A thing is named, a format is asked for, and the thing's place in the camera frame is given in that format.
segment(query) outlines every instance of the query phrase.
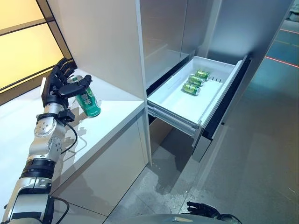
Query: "green can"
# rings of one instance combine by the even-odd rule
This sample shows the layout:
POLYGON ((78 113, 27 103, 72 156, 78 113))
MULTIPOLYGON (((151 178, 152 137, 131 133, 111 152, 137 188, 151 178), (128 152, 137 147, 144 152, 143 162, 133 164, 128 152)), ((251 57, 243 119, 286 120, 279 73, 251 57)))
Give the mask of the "green can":
POLYGON ((183 90, 185 92, 188 92, 194 96, 197 96, 199 94, 200 88, 198 85, 190 84, 190 83, 185 83, 183 85, 183 90))
MULTIPOLYGON (((82 76, 71 76, 68 78, 67 82, 74 83, 80 81, 81 79, 83 79, 82 76)), ((101 113, 101 108, 98 106, 97 100, 90 87, 88 87, 84 93, 76 95, 75 98, 86 116, 95 117, 101 113)))
POLYGON ((203 78, 204 80, 208 80, 209 79, 209 76, 210 76, 210 72, 208 71, 202 71, 202 70, 198 70, 196 73, 195 73, 196 76, 200 77, 200 78, 203 78))
POLYGON ((205 80, 198 76, 190 75, 188 78, 188 82, 192 83, 194 85, 202 86, 202 84, 205 82, 205 80))

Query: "refrigerator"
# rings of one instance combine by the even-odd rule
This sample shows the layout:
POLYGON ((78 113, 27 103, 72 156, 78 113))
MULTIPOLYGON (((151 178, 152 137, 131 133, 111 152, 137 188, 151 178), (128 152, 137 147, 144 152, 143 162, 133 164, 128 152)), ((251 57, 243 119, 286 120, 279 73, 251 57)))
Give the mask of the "refrigerator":
POLYGON ((195 160, 201 160, 225 124, 291 4, 140 0, 149 115, 190 135, 195 160), (182 86, 197 70, 210 72, 210 78, 194 96, 182 86))

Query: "white countertop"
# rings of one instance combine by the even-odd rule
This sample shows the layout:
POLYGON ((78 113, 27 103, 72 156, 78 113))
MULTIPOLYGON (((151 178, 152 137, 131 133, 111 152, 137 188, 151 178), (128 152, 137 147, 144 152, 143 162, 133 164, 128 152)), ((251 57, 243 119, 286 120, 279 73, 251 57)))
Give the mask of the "white countertop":
MULTIPOLYGON (((87 73, 76 70, 76 74, 87 73)), ((71 123, 78 133, 78 142, 55 167, 54 186, 60 185, 90 159, 143 108, 144 101, 93 76, 92 91, 101 102, 101 113, 87 118, 74 98, 70 108, 76 116, 71 123)), ((7 204, 14 185, 26 164, 29 146, 34 139, 36 115, 43 112, 40 87, 0 106, 0 206, 7 204)), ((66 145, 74 140, 67 128, 66 145)))

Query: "gray floor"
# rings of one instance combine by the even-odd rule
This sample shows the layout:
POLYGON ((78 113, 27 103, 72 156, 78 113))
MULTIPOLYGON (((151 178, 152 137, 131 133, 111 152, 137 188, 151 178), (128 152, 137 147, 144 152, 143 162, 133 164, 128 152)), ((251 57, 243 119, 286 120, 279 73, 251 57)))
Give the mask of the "gray floor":
MULTIPOLYGON (((269 56, 298 64, 298 35, 281 31, 277 40, 269 56)), ((174 129, 105 224, 186 212, 187 201, 243 224, 299 223, 298 85, 298 68, 264 59, 203 160, 189 158, 192 139, 174 129)))

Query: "open drawer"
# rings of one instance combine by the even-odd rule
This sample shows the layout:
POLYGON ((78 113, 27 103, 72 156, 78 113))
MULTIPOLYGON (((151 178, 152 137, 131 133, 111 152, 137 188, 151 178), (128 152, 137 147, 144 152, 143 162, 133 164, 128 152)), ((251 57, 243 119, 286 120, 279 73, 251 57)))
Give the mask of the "open drawer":
POLYGON ((148 97, 149 114, 192 136, 195 147, 208 124, 212 122, 214 127, 211 119, 216 110, 221 110, 216 119, 218 127, 247 70, 248 61, 245 56, 232 65, 195 56, 148 97), (198 69, 209 71, 210 78, 203 83, 199 95, 193 96, 182 91, 182 86, 198 69))

